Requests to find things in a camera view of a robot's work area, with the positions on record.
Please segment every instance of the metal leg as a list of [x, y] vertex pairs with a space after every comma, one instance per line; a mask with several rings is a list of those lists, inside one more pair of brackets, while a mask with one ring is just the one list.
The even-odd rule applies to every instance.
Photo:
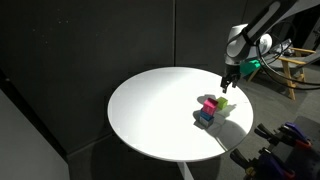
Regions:
[[192, 177], [192, 174], [187, 166], [187, 163], [185, 162], [177, 162], [178, 166], [179, 166], [179, 169], [181, 171], [181, 174], [183, 176], [183, 178], [185, 180], [194, 180], [193, 177]]

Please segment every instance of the dark background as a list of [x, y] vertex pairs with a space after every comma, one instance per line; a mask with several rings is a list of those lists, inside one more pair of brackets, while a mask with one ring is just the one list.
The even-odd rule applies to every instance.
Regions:
[[72, 153], [112, 132], [105, 101], [131, 76], [174, 65], [221, 75], [231, 27], [268, 2], [1, 1], [0, 69]]

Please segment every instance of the stacked blocks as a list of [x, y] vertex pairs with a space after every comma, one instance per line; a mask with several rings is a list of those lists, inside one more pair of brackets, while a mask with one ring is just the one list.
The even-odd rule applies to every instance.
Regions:
[[217, 110], [218, 101], [208, 98], [200, 111], [200, 123], [209, 127], [213, 123], [213, 114]]
[[223, 97], [219, 97], [217, 99], [217, 101], [218, 101], [218, 108], [219, 109], [224, 109], [228, 105], [228, 100]]

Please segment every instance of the pink block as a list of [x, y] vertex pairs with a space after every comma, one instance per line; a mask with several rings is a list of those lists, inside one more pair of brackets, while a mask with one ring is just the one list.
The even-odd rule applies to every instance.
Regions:
[[215, 101], [215, 100], [213, 100], [213, 99], [211, 99], [211, 98], [208, 98], [208, 99], [203, 103], [203, 108], [202, 108], [202, 110], [203, 110], [205, 113], [207, 113], [207, 114], [209, 114], [209, 115], [212, 116], [212, 115], [214, 114], [214, 112], [216, 111], [217, 107], [218, 107], [218, 101]]

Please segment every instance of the table top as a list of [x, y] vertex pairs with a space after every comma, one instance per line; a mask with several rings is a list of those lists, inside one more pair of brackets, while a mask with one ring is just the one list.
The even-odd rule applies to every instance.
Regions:
[[[115, 133], [138, 152], [161, 160], [194, 162], [236, 147], [253, 123], [250, 101], [238, 88], [220, 88], [221, 76], [204, 70], [168, 67], [140, 73], [122, 83], [108, 103]], [[228, 99], [214, 123], [196, 119], [207, 98]]]

